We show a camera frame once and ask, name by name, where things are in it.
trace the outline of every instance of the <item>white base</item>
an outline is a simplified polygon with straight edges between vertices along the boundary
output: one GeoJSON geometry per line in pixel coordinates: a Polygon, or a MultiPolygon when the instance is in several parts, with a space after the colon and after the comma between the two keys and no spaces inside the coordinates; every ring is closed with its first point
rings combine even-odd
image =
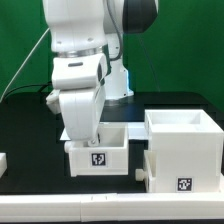
{"type": "Polygon", "coordinates": [[[221,192],[1,196],[0,222],[224,219],[221,192]]]}

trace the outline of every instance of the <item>green backdrop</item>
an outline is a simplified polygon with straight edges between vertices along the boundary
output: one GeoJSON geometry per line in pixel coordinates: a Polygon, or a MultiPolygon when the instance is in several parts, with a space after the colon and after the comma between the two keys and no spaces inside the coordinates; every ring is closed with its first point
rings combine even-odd
{"type": "MultiPolygon", "coordinates": [[[[41,0],[0,4],[1,94],[47,26],[41,0]]],[[[125,36],[124,44],[134,91],[196,92],[224,111],[223,0],[160,0],[152,27],[140,36],[125,36]]],[[[48,35],[13,88],[50,80],[49,47],[48,35]]]]}

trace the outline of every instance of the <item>small white object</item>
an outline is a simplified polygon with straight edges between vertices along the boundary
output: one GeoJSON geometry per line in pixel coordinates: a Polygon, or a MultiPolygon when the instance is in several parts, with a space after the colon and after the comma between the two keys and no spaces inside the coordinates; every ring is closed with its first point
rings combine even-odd
{"type": "Polygon", "coordinates": [[[148,140],[148,135],[143,122],[128,123],[129,140],[148,140]]]}
{"type": "Polygon", "coordinates": [[[145,126],[154,192],[219,191],[224,133],[204,111],[148,110],[145,126]]]}
{"type": "Polygon", "coordinates": [[[125,124],[100,124],[100,143],[89,147],[83,142],[65,144],[69,153],[71,176],[127,175],[128,128],[125,124]]]}
{"type": "Polygon", "coordinates": [[[60,114],[61,108],[59,104],[60,90],[53,90],[50,95],[46,98],[47,106],[53,114],[60,114]]]}
{"type": "Polygon", "coordinates": [[[88,144],[89,147],[97,147],[97,146],[99,146],[99,144],[100,144],[100,135],[97,133],[95,138],[90,140],[90,141],[88,141],[87,144],[88,144]]]}
{"type": "Polygon", "coordinates": [[[6,154],[0,153],[0,178],[7,170],[7,161],[6,161],[6,154]]]}
{"type": "Polygon", "coordinates": [[[143,169],[136,169],[135,170],[135,180],[136,181],[143,181],[146,177],[145,171],[143,169]]]}
{"type": "Polygon", "coordinates": [[[77,58],[55,58],[52,83],[54,89],[96,88],[107,74],[104,54],[77,58]]]}

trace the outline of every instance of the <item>open white box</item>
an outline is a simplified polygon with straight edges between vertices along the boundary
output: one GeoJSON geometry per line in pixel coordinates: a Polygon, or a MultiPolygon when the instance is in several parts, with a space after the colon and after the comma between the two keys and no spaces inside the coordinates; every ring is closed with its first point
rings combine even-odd
{"type": "Polygon", "coordinates": [[[77,175],[127,175],[128,126],[124,123],[101,123],[100,144],[89,147],[87,143],[67,142],[71,176],[77,175]]]}
{"type": "Polygon", "coordinates": [[[147,110],[149,192],[218,192],[224,133],[203,110],[147,110]]]}

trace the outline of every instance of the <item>black table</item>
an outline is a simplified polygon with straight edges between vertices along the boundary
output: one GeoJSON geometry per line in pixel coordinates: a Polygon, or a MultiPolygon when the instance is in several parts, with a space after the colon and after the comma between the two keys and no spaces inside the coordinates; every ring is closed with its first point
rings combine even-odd
{"type": "MultiPolygon", "coordinates": [[[[64,142],[59,140],[63,121],[61,115],[48,110],[45,98],[45,94],[20,93],[0,105],[0,152],[7,153],[8,163],[8,170],[0,179],[0,195],[145,192],[144,183],[135,181],[135,169],[142,167],[146,141],[130,141],[128,176],[71,178],[64,142]]],[[[223,113],[202,96],[184,92],[137,93],[130,103],[105,107],[101,120],[143,122],[145,109],[203,109],[224,129],[223,113]]]]}

